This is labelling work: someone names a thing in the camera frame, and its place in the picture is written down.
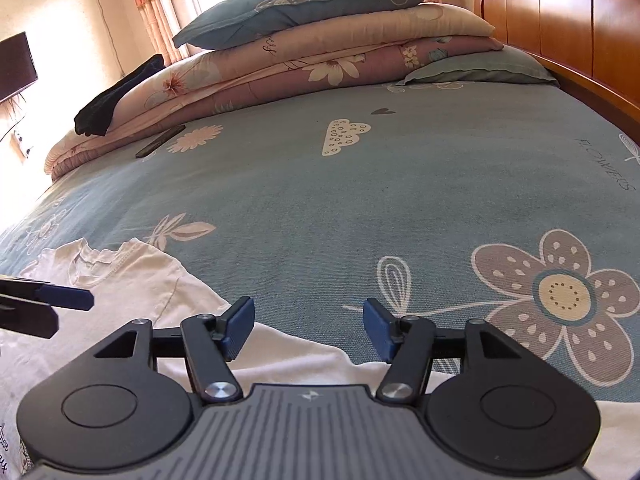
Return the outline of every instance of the white t-shirt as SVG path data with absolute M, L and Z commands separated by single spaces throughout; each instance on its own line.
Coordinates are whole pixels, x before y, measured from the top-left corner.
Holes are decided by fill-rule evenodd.
M 95 306 L 89 312 L 57 308 L 60 329 L 49 340 L 0 330 L 0 480 L 17 479 L 25 466 L 15 412 L 36 384 L 132 319 L 165 328 L 229 307 L 178 260 L 135 238 L 115 252 L 92 250 L 84 239 L 46 249 L 20 275 L 88 288 Z M 259 323 L 229 365 L 245 394 L 254 383 L 368 384 L 375 390 L 388 368 L 354 365 L 338 348 Z M 160 359 L 158 371 L 190 389 L 183 360 Z M 428 391 L 449 377 L 433 372 Z M 587 466 L 596 478 L 626 480 L 640 468 L 640 403 L 598 405 L 602 431 Z

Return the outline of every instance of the pillowcase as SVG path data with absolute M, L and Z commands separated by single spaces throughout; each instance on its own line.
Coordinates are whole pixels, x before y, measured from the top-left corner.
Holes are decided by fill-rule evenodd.
M 529 54 L 512 46 L 494 52 L 479 52 L 449 57 L 411 72 L 399 85 L 412 81 L 448 83 L 487 81 L 494 83 L 550 83 L 559 86 L 551 73 Z
M 424 0 L 225 0 L 205 10 L 174 37 L 221 50 L 249 43 L 286 28 L 337 16 L 415 7 Z

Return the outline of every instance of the television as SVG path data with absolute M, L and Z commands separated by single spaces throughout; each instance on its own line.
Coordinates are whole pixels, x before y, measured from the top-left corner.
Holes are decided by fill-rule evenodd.
M 0 41 L 0 103 L 38 80 L 24 32 Z

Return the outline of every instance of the black cloth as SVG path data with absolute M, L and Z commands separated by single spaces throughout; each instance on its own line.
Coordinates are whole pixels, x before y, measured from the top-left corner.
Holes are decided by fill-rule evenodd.
M 74 117 L 76 134 L 85 134 L 87 137 L 90 135 L 104 137 L 107 133 L 107 128 L 111 124 L 111 119 L 113 119 L 113 111 L 118 101 L 134 86 L 160 72 L 163 68 L 164 59 L 162 55 L 155 54 L 111 88 L 107 88 L 96 96 Z

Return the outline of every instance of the wall outlet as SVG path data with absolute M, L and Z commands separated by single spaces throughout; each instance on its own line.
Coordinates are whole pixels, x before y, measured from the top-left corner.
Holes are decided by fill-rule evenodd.
M 22 134 L 19 134 L 17 130 L 14 130 L 12 135 L 14 136 L 15 142 L 17 142 L 18 146 L 20 146 L 20 151 L 22 152 L 24 157 L 27 158 L 29 156 L 29 153 L 31 153 L 33 145 L 25 140 Z

